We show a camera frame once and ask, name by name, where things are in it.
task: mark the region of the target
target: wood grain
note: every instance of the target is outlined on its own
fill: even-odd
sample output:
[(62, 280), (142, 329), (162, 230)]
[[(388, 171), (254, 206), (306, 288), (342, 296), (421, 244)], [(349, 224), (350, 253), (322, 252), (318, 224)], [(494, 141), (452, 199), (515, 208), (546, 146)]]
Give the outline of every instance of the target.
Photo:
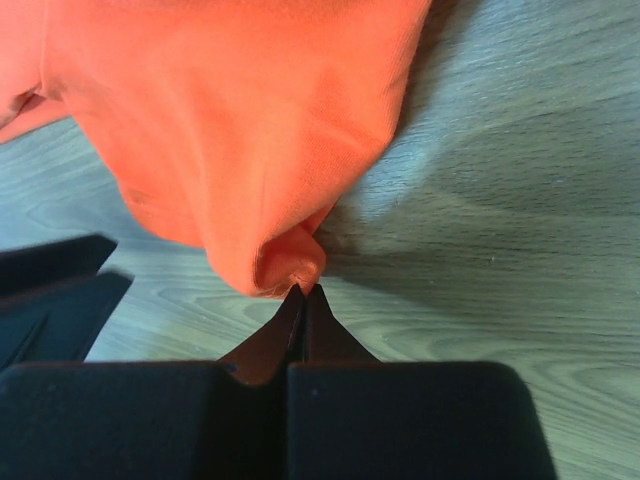
[[(336, 315), (383, 359), (515, 367), (562, 478), (640, 478), (637, 2), (435, 0), (410, 83), (318, 233)], [(0, 207), (0, 249), (120, 241), (92, 360), (217, 358), (277, 308), (144, 232), (69, 120), (0, 146)]]

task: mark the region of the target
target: orange cloth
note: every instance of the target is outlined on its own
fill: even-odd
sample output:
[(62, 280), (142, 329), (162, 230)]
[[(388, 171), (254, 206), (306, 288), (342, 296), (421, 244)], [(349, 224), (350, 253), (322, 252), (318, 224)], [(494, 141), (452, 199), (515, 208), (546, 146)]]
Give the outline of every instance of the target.
[(395, 130), (430, 0), (0, 0), (0, 142), (71, 115), (153, 233), (242, 293), (310, 288), (312, 234)]

